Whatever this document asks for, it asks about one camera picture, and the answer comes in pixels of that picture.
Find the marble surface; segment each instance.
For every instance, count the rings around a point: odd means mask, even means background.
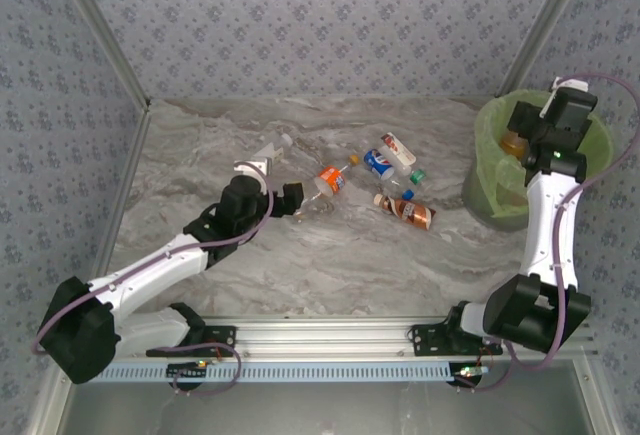
[[[463,207],[476,113],[442,98],[154,101],[110,271],[217,201],[233,161],[260,148],[261,134],[295,140],[274,167],[281,186],[310,180],[390,130],[429,177],[421,197],[437,211],[429,232],[373,206],[378,182],[361,165],[326,212],[270,220],[250,244],[143,309],[184,301],[202,314],[442,315],[462,299],[482,301],[517,273],[525,233],[486,228]]]

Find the purple cable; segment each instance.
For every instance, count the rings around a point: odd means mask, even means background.
[[[176,375],[173,377],[173,381],[171,383],[173,385],[173,389],[176,391],[176,394],[181,393],[187,396],[193,394],[198,397],[219,395],[222,392],[226,392],[230,388],[233,388],[235,384],[238,383],[238,379],[242,374],[242,359],[240,358],[240,354],[238,353],[238,351],[235,348],[233,348],[231,345],[227,345],[226,343],[208,342],[208,343],[199,343],[196,345],[185,345],[183,347],[162,347],[162,348],[157,348],[156,350],[160,350],[162,352],[187,352],[191,350],[198,350],[200,348],[221,348],[229,352],[231,355],[233,355],[238,362],[236,371],[233,374],[233,378],[223,386],[214,388],[212,390],[198,390],[197,392],[188,392],[185,390],[180,390],[180,388],[178,388],[178,379],[180,378],[180,375],[182,375],[187,370],[186,369],[178,370],[178,373],[176,373]]]
[[[600,72],[586,72],[586,73],[577,73],[577,74],[571,75],[569,77],[563,77],[560,80],[560,82],[564,82],[565,80],[569,80],[569,79],[584,79],[584,78],[587,78],[587,79],[588,78],[602,78],[602,79],[609,80],[610,82],[614,82],[614,83],[617,83],[618,85],[620,85],[633,98],[633,101],[636,104],[636,116],[640,117],[640,96],[638,96],[638,94],[635,92],[635,90],[633,89],[633,87],[629,83],[627,83],[624,80],[619,79],[618,77],[614,77],[613,75],[608,75],[606,73],[600,73]],[[594,183],[602,180],[608,174],[610,174],[611,172],[616,170],[618,167],[620,167],[620,165],[622,165],[622,163],[627,158],[629,158],[629,156],[631,156],[631,154],[638,147],[639,144],[640,144],[640,124],[638,124],[638,128],[636,129],[636,133],[633,136],[633,138],[631,139],[631,142],[629,143],[629,146],[622,153],[622,155],[620,155],[620,157],[618,157],[604,171],[602,171],[599,174],[597,174],[597,175],[585,180],[582,184],[580,184],[577,187],[575,187],[573,190],[571,190],[569,193],[567,193],[563,197],[562,201],[560,202],[558,212],[556,213],[556,216],[553,219],[553,232],[552,232],[552,243],[551,243],[552,255],[553,255],[553,267],[554,267],[554,272],[555,272],[555,275],[556,275],[556,280],[557,280],[557,285],[558,285],[558,325],[556,326],[556,333],[555,333],[555,336],[553,337],[553,342],[551,343],[551,347],[549,348],[549,351],[547,352],[547,355],[544,357],[544,359],[540,363],[535,364],[535,365],[528,365],[528,364],[523,363],[518,358],[518,356],[516,354],[516,351],[515,351],[515,348],[513,347],[513,344],[511,342],[509,342],[508,340],[504,341],[504,344],[507,347],[509,355],[511,356],[511,362],[517,364],[523,370],[537,371],[537,370],[543,370],[543,369],[547,368],[551,364],[551,362],[553,361],[553,358],[558,353],[558,350],[560,349],[560,345],[562,344],[562,337],[564,335],[564,324],[565,324],[566,319],[567,319],[567,306],[566,306],[565,293],[564,293],[564,278],[562,277],[562,265],[561,265],[561,260],[560,260],[560,223],[562,222],[562,216],[564,215],[564,212],[566,211],[565,210],[566,205],[578,193],[582,192],[583,190],[585,190],[586,188],[590,187]],[[511,372],[512,372],[511,366],[512,366],[512,364],[510,363],[509,364],[509,369],[493,385],[490,385],[488,387],[481,387],[481,388],[475,388],[474,387],[474,390],[477,391],[477,392],[483,392],[483,391],[492,390],[494,388],[498,388],[498,387],[504,385],[504,383],[507,381],[507,379],[511,376]],[[461,378],[460,378],[460,381],[464,381],[465,383],[468,382],[467,380],[464,380],[464,379],[461,379]]]
[[[215,241],[215,242],[189,243],[187,245],[182,245],[181,247],[176,247],[173,250],[168,250],[168,254],[169,255],[173,256],[173,255],[176,255],[178,253],[184,252],[186,250],[191,250],[193,248],[224,247],[225,245],[231,245],[233,243],[240,243],[240,242],[243,242],[245,240],[248,240],[253,235],[255,235],[258,232],[258,230],[260,230],[262,227],[264,227],[265,223],[267,223],[267,220],[271,216],[271,212],[273,210],[273,192],[271,191],[271,186],[270,186],[269,180],[258,169],[258,167],[256,167],[255,165],[253,165],[251,163],[238,162],[236,164],[236,166],[238,166],[238,165],[244,165],[244,166],[247,166],[247,167],[251,168],[252,170],[254,170],[260,176],[260,178],[264,181],[264,183],[266,184],[266,186],[267,186],[267,196],[268,196],[268,199],[269,199],[269,205],[267,206],[267,211],[266,211],[264,217],[262,217],[260,222],[255,227],[253,227],[251,230],[249,230],[245,234],[238,235],[237,237],[229,238],[227,240],[218,240],[218,241]],[[88,300],[91,300],[92,298],[95,298],[98,295],[106,292],[107,290],[109,290],[109,287],[112,287],[114,285],[120,285],[120,284],[124,283],[129,278],[133,277],[134,275],[140,273],[143,270],[146,270],[147,268],[151,267],[152,265],[155,265],[156,263],[158,263],[161,260],[164,260],[165,258],[167,258],[167,254],[163,253],[163,254],[158,255],[157,257],[154,257],[154,258],[152,258],[150,260],[147,260],[142,265],[140,265],[140,266],[138,266],[136,268],[133,268],[133,269],[131,269],[130,271],[128,271],[126,273],[123,273],[122,275],[117,277],[115,280],[113,280],[111,283],[108,283],[107,285],[105,285],[103,287],[100,287],[97,290],[94,290],[93,292],[89,292],[89,293],[81,296],[80,298],[78,298],[78,299],[74,300],[73,302],[71,302],[66,307],[62,308],[60,311],[56,312],[56,314],[53,315],[49,320],[47,320],[47,323],[45,323],[42,326],[42,328],[38,331],[38,333],[36,334],[36,337],[33,340],[33,343],[31,344],[31,352],[34,353],[35,355],[46,355],[47,352],[44,351],[44,350],[39,350],[38,349],[38,345],[40,345],[40,342],[42,341],[42,338],[47,334],[47,332],[49,332],[49,330],[51,330],[51,327],[53,327],[56,323],[58,323],[60,321],[60,319],[62,317],[64,317],[67,313],[69,313],[71,310],[74,310],[76,307],[82,305],[83,303],[87,302]]]

